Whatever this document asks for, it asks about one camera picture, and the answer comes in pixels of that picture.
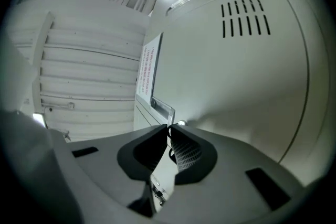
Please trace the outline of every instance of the rectangular slot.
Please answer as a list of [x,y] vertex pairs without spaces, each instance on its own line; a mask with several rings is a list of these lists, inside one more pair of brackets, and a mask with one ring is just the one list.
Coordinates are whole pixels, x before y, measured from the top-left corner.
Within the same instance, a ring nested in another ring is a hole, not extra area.
[[248,16],[246,17],[246,20],[247,20],[248,32],[250,35],[252,35],[250,19]]
[[240,32],[240,35],[242,36],[243,35],[243,29],[242,29],[242,22],[241,22],[241,20],[240,20],[240,18],[238,18],[238,22],[239,22],[239,32]]
[[225,21],[223,21],[223,38],[225,38]]
[[257,27],[258,27],[258,33],[261,35],[260,25],[259,25],[259,20],[258,20],[258,16],[257,15],[256,15],[256,23],[257,23]]
[[85,155],[89,155],[89,154],[97,152],[97,151],[98,151],[98,149],[96,147],[92,146],[92,147],[83,148],[82,150],[72,151],[72,154],[75,158],[78,158],[78,157],[82,157],[82,156],[85,156]]
[[222,17],[224,18],[224,6],[223,4],[221,4],[221,6],[222,6]]
[[233,37],[233,21],[232,21],[232,19],[230,19],[230,23],[231,23],[231,36]]
[[261,11],[263,12],[263,11],[264,11],[264,8],[263,8],[263,6],[262,6],[260,0],[257,0],[257,1],[258,1],[258,3],[259,3],[259,7],[260,7]]
[[251,7],[252,7],[253,11],[256,12],[256,9],[254,8],[254,4],[253,4],[252,0],[250,0],[250,4],[251,4]]
[[227,6],[229,7],[229,14],[230,14],[230,16],[231,16],[232,14],[231,14],[231,6],[230,6],[230,3],[227,3]]
[[239,7],[238,7],[238,4],[237,4],[237,1],[235,1],[235,5],[236,5],[237,14],[239,14]]
[[245,5],[245,1],[244,1],[244,0],[241,0],[241,2],[243,3],[245,13],[247,13],[247,8],[246,8],[246,5]]
[[290,200],[290,197],[261,168],[245,173],[272,211]]
[[269,30],[269,26],[268,26],[268,22],[267,22],[267,18],[266,16],[264,15],[264,20],[265,20],[265,24],[266,24],[266,28],[267,28],[267,34],[271,34],[271,31]]

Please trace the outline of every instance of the white paper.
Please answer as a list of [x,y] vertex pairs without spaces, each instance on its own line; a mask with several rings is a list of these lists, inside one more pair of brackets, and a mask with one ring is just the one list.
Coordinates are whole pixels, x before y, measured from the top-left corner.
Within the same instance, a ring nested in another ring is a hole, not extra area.
[[141,65],[137,86],[137,95],[150,105],[153,91],[153,80],[156,69],[156,60],[160,48],[161,34],[143,46]]

